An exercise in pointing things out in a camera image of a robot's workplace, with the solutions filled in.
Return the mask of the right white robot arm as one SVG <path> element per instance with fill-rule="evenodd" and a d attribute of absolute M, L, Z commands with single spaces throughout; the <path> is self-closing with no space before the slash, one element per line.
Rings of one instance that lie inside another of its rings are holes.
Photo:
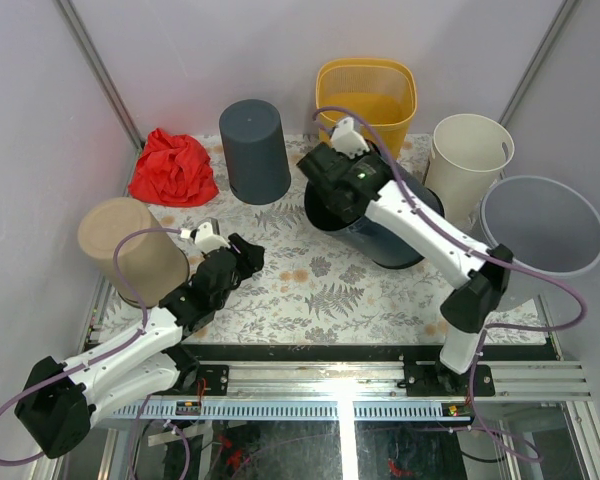
<path fill-rule="evenodd" d="M 511 250 L 489 247 L 458 230 L 409 190 L 395 164 L 372 150 L 349 157 L 320 143 L 297 166 L 331 215 L 381 226 L 429 260 L 451 285 L 440 306 L 449 327 L 435 378 L 443 392 L 462 392 L 472 380 L 486 319 L 506 293 Z"/>

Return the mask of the cream white bin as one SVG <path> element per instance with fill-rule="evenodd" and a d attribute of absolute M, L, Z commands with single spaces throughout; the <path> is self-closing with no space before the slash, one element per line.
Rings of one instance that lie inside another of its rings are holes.
<path fill-rule="evenodd" d="M 512 136 L 498 122 L 477 114 L 448 116 L 435 127 L 424 185 L 441 201 L 447 221 L 461 230 L 515 152 Z"/>

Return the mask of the yellow mesh basket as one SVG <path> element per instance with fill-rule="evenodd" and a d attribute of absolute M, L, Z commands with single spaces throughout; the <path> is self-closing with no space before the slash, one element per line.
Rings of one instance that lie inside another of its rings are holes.
<path fill-rule="evenodd" d="M 318 72 L 315 104 L 318 109 L 341 107 L 356 113 L 397 158 L 417 110 L 416 83 L 411 71 L 395 60 L 336 59 Z"/>

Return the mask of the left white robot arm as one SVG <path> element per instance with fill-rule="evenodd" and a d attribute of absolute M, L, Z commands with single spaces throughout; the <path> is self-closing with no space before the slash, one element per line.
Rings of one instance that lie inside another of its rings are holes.
<path fill-rule="evenodd" d="M 59 458 L 79 445 L 101 420 L 155 392 L 192 392 L 197 362 L 181 344 L 207 326 L 232 291 L 264 267 L 265 249 L 212 222 L 177 235 L 203 255 L 190 279 L 143 311 L 138 325 L 62 362 L 35 364 L 15 415 L 44 456 Z"/>

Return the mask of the beige bin with black rim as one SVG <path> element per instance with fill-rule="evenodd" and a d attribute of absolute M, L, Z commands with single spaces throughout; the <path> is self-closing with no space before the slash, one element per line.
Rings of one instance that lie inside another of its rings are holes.
<path fill-rule="evenodd" d="M 117 197 L 95 206 L 77 233 L 82 251 L 121 298 L 152 308 L 189 278 L 185 253 L 142 202 Z"/>

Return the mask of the slate blue tapered bin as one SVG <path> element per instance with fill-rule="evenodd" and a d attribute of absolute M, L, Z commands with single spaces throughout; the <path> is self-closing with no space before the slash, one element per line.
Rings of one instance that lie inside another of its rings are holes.
<path fill-rule="evenodd" d="M 250 205 L 281 199 L 291 174 L 276 107 L 259 99 L 238 101 L 222 112 L 219 130 L 234 196 Z"/>

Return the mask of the large dark navy bin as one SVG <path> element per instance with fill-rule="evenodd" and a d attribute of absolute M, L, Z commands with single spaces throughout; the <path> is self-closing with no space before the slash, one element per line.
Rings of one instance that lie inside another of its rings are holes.
<path fill-rule="evenodd" d="M 380 156 L 380 188 L 394 179 L 386 160 L 375 145 L 370 146 Z M 423 260 L 423 256 L 388 228 L 365 216 L 353 222 L 343 222 L 321 203 L 308 183 L 304 193 L 304 208 L 309 222 L 318 230 L 334 237 L 387 269 L 405 269 Z"/>

